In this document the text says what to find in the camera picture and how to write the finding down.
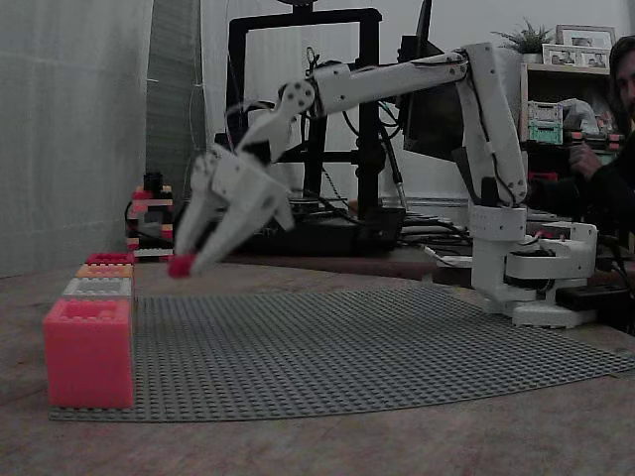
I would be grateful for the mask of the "person's hand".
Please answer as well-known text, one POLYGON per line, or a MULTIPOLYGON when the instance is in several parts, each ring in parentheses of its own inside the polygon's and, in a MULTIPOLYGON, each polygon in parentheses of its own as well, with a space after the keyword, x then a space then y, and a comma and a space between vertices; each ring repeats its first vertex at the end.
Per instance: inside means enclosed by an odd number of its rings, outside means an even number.
POLYGON ((585 181, 591 181, 602 168, 601 161, 587 143, 571 147, 569 162, 571 172, 581 176, 585 181))

